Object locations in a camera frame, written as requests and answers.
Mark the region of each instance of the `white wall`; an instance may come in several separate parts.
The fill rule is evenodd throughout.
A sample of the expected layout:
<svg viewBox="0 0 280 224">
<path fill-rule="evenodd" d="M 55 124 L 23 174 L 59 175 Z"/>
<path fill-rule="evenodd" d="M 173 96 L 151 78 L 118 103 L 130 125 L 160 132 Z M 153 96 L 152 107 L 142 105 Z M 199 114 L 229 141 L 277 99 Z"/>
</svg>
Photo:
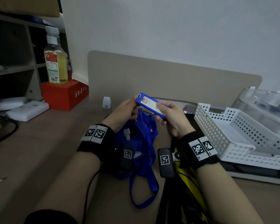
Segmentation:
<svg viewBox="0 0 280 224">
<path fill-rule="evenodd" d="M 258 74 L 280 90 L 280 0 L 61 0 L 73 77 L 115 52 Z"/>
</svg>

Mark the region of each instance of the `white perforated plastic basket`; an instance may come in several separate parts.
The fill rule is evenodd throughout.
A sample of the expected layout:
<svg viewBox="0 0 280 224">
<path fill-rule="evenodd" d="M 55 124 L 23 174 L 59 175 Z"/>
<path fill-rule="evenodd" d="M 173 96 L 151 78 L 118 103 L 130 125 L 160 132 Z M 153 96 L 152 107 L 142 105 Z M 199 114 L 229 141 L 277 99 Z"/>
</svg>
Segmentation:
<svg viewBox="0 0 280 224">
<path fill-rule="evenodd" d="M 209 138 L 221 160 L 280 170 L 280 137 L 241 110 L 226 108 L 209 112 L 199 103 L 195 120 Z"/>
</svg>

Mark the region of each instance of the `red box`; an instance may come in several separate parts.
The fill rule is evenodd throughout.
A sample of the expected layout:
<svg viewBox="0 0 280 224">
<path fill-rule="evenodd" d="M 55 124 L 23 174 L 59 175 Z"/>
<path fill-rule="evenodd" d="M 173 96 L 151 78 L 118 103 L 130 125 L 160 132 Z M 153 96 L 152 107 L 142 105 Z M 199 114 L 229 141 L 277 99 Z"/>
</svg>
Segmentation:
<svg viewBox="0 0 280 224">
<path fill-rule="evenodd" d="M 50 108 L 66 111 L 73 109 L 89 94 L 88 86 L 76 80 L 63 85 L 44 82 L 41 89 Z"/>
</svg>

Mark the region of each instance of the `beige desk surface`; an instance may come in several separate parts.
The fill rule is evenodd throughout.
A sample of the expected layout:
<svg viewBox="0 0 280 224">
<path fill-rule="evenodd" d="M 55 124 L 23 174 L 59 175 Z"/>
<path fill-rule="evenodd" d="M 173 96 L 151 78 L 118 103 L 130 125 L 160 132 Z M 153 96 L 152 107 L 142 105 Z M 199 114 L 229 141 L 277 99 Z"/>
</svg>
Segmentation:
<svg viewBox="0 0 280 224">
<path fill-rule="evenodd" d="M 0 184 L 0 224 L 23 223 L 75 153 L 86 128 L 100 122 L 108 113 L 91 106 L 86 98 L 70 112 L 48 110 L 21 123 L 14 135 L 0 143 L 0 178 L 8 177 Z M 165 129 L 158 125 L 158 130 L 159 136 L 154 143 L 156 150 L 170 145 Z M 131 203 L 129 180 L 119 181 L 100 174 L 87 222 L 155 223 L 164 179 L 159 175 L 157 162 L 153 169 L 160 190 L 154 202 L 142 210 Z M 242 179 L 235 181 L 266 224 L 280 224 L 280 185 Z M 139 203 L 149 197 L 146 179 L 136 178 L 133 193 Z"/>
</svg>

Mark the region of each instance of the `cardboard box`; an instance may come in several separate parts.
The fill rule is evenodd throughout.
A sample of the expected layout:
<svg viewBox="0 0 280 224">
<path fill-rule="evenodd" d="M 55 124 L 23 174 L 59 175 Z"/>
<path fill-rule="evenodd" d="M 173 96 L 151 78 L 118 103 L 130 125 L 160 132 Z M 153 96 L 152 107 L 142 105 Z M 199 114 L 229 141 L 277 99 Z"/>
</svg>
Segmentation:
<svg viewBox="0 0 280 224">
<path fill-rule="evenodd" d="M 76 80 L 63 85 L 44 82 L 41 83 L 41 89 L 50 108 L 65 111 L 73 109 L 89 94 L 88 86 Z"/>
<path fill-rule="evenodd" d="M 57 0 L 0 0 L 0 11 L 25 15 L 60 17 Z"/>
</svg>

